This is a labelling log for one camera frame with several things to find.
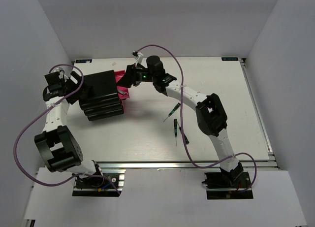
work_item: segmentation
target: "gray wall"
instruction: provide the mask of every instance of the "gray wall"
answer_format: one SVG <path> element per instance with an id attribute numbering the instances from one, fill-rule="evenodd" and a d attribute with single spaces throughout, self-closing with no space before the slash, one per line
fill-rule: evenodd
<path id="1" fill-rule="evenodd" d="M 0 226 L 20 226 L 32 182 L 16 167 L 13 143 L 19 131 L 45 107 L 44 74 L 69 58 L 38 0 L 0 0 Z M 40 162 L 33 142 L 44 121 L 21 139 L 18 156 L 32 175 Z"/>
<path id="2" fill-rule="evenodd" d="M 168 47 L 176 56 L 246 57 L 277 0 L 39 2 L 73 60 L 130 57 L 149 43 Z M 150 53 L 157 50 L 146 50 Z"/>
<path id="3" fill-rule="evenodd" d="M 315 227 L 315 0 L 279 0 L 247 59 L 271 145 Z"/>

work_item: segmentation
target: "pink object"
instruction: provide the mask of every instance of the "pink object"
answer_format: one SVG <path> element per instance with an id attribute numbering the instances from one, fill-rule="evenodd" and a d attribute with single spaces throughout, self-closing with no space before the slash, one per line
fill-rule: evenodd
<path id="1" fill-rule="evenodd" d="M 118 82 L 118 81 L 123 77 L 124 74 L 125 74 L 125 71 L 124 71 L 124 70 L 116 71 L 116 72 L 115 72 L 115 79 L 116 79 L 116 82 Z M 117 90 L 124 92 L 123 95 L 120 94 L 120 93 L 118 93 L 118 96 L 119 96 L 119 99 L 120 99 L 120 100 L 130 98 L 130 97 L 129 97 L 128 88 L 124 88 L 124 87 L 119 87 L 119 86 L 117 86 Z"/>

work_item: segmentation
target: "white platform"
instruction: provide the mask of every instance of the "white platform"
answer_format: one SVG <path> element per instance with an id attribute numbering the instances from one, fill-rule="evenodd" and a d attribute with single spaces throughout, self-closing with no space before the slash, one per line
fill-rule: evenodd
<path id="1" fill-rule="evenodd" d="M 172 58 L 161 60 L 166 71 L 180 80 L 175 61 Z M 185 84 L 204 94 L 220 96 L 228 116 L 228 135 L 235 153 L 247 152 L 256 160 L 267 160 L 267 146 L 240 63 L 222 62 L 221 58 L 179 58 L 179 62 L 184 70 Z M 123 70 L 133 63 L 132 58 L 93 59 L 92 63 L 76 66 L 87 75 Z M 70 107 L 68 127 L 81 146 L 84 158 L 99 162 L 188 161 L 180 138 L 175 146 L 173 119 L 179 120 L 179 110 L 162 122 L 177 101 L 158 93 L 151 83 L 141 83 L 129 92 L 130 99 L 124 101 L 124 115 L 90 122 L 78 103 Z M 212 143 L 198 128 L 196 114 L 187 106 L 184 107 L 184 122 L 193 159 L 217 160 Z"/>
<path id="2" fill-rule="evenodd" d="M 40 168 L 58 182 L 69 173 Z M 120 197 L 73 197 L 73 181 L 35 184 L 25 219 L 35 227 L 295 227 L 306 225 L 287 171 L 259 171 L 254 199 L 207 200 L 202 170 L 127 170 Z"/>

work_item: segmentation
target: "screwdriver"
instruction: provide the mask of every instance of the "screwdriver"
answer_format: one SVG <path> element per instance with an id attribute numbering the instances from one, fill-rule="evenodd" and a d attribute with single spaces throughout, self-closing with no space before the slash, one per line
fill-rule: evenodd
<path id="1" fill-rule="evenodd" d="M 172 111 L 168 114 L 168 116 L 166 117 L 165 120 L 167 120 L 168 117 L 170 117 L 172 114 L 174 114 L 174 112 L 175 112 L 180 106 L 181 106 L 181 104 L 180 104 L 180 103 L 177 103 L 177 105 L 174 107 L 174 109 L 172 109 Z"/>
<path id="2" fill-rule="evenodd" d="M 175 144 L 177 146 L 177 119 L 174 119 Z"/>
<path id="3" fill-rule="evenodd" d="M 185 136 L 185 143 L 189 144 L 188 138 L 186 137 L 185 133 L 184 133 L 184 136 Z"/>

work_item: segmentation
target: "black mounting plate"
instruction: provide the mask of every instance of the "black mounting plate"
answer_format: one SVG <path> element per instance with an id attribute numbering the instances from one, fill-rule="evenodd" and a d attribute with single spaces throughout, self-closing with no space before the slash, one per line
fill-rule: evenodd
<path id="1" fill-rule="evenodd" d="M 203 184 L 207 187 L 207 199 L 253 199 L 252 189 L 245 192 L 238 192 L 247 188 L 251 184 L 251 178 L 248 172 L 243 172 L 239 178 L 231 185 L 223 178 L 221 172 L 205 173 L 206 180 Z"/>
<path id="2" fill-rule="evenodd" d="M 113 179 L 115 178 L 116 181 L 113 182 L 114 185 L 116 186 L 116 188 L 118 188 L 118 184 L 119 184 L 119 173 L 103 173 L 104 176 L 108 177 L 109 179 Z M 116 196 L 118 197 L 119 194 L 116 192 L 116 190 L 112 187 L 109 186 L 108 188 L 106 188 L 106 190 L 102 190 L 102 191 L 98 191 L 100 187 L 92 187 L 91 185 L 87 185 L 85 183 L 83 183 L 80 179 L 76 178 L 75 179 L 75 183 L 74 183 L 74 189 L 72 191 L 72 196 Z"/>

